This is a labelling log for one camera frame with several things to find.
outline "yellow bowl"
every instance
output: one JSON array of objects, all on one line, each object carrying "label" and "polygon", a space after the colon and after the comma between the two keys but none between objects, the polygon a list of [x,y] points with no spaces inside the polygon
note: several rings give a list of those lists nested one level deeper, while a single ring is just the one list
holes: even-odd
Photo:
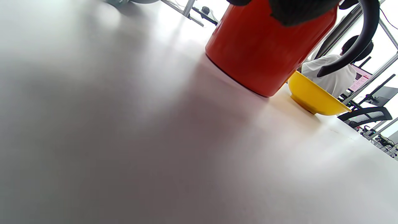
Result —
[{"label": "yellow bowl", "polygon": [[312,114],[318,113],[331,116],[351,112],[338,99],[334,98],[298,71],[293,73],[289,78],[288,85],[292,92],[291,98]]}]

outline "computer mouse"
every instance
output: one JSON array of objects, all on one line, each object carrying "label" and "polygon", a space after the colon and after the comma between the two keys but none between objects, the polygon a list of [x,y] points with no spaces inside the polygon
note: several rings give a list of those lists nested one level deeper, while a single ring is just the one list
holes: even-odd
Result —
[{"label": "computer mouse", "polygon": [[202,7],[202,12],[206,15],[210,13],[210,9],[207,6]]}]

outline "black hair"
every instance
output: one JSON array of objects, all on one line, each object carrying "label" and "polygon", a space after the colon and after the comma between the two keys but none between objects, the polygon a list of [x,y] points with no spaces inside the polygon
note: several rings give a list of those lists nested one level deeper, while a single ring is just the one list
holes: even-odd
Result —
[{"label": "black hair", "polygon": [[[343,45],[343,48],[342,48],[343,54],[345,54],[352,47],[352,45],[355,43],[355,41],[357,40],[358,37],[359,37],[359,35],[351,37]],[[369,45],[366,47],[366,49],[353,61],[353,63],[365,59],[372,52],[373,47],[374,47],[374,45],[373,45],[373,42],[371,41],[369,43]]]}]

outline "person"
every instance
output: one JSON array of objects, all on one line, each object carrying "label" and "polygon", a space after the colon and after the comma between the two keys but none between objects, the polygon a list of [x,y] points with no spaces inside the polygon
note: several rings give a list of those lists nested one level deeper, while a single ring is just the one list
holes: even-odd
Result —
[{"label": "person", "polygon": [[[307,78],[309,78],[312,82],[317,84],[322,89],[326,90],[326,92],[330,93],[333,97],[339,97],[344,91],[346,91],[355,81],[355,77],[357,76],[357,72],[352,67],[352,65],[347,65],[344,68],[337,70],[333,73],[330,73],[326,76],[317,77],[319,70],[322,66],[330,64],[337,59],[341,58],[355,43],[357,40],[357,36],[351,37],[342,47],[342,52],[340,55],[327,55],[323,56],[319,59],[303,63],[301,68],[298,70]],[[359,55],[354,62],[361,61],[366,58],[373,50],[373,42],[370,42],[367,48]]]}]

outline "office desk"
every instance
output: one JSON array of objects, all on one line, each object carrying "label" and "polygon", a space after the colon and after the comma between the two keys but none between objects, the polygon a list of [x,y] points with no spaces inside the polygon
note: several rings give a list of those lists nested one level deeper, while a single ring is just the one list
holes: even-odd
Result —
[{"label": "office desk", "polygon": [[396,222],[391,157],[286,86],[236,84],[167,5],[121,12],[0,7],[2,223]]}]

